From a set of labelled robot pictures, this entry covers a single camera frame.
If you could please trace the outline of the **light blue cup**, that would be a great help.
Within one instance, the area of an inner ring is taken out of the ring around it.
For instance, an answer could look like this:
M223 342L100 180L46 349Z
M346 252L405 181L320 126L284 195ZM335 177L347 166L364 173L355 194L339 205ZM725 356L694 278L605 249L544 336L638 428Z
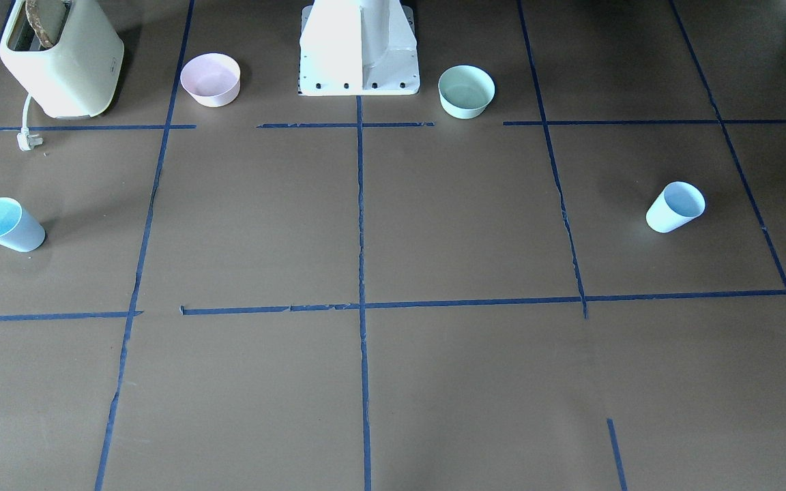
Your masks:
M24 254L45 239L46 230L24 206L13 198L0 198L0 246Z
M670 233L703 214L707 208L701 190L686 181L673 181L664 187L646 211L647 226L658 233Z

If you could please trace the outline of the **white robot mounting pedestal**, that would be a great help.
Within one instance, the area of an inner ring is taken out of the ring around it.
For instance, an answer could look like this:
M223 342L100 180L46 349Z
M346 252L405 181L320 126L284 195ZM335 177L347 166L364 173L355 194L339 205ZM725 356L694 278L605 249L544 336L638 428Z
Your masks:
M421 80L415 16L400 1L315 1L302 9L297 92L406 96Z

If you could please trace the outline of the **pink bowl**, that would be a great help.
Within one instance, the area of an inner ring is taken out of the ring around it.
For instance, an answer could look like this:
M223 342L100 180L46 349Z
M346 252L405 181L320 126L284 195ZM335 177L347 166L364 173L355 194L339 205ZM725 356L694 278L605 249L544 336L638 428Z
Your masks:
M181 69L181 86L206 108L221 108L236 100L241 88L241 68L227 54L205 53Z

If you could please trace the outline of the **toast slice in toaster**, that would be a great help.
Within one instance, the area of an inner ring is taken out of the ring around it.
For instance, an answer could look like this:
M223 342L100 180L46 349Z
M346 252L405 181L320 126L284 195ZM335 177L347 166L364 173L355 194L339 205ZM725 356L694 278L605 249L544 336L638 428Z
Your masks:
M70 1L34 1L24 3L24 12L43 49L56 46L68 17Z

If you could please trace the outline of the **cream toaster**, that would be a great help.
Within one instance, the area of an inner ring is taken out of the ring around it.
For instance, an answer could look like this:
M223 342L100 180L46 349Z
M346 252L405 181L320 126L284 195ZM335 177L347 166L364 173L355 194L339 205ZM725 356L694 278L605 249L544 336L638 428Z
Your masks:
M97 1L63 2L54 46L42 49L16 1L0 41L0 59L44 112L59 120L103 114L113 101L124 44Z

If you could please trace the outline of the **mint green bowl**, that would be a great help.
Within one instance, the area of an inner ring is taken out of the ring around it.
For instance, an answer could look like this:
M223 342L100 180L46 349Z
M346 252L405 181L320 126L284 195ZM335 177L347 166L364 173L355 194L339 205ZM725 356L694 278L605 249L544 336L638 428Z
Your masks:
M490 74L473 65L456 65L439 76L439 101L446 114L471 120L493 101L496 84Z

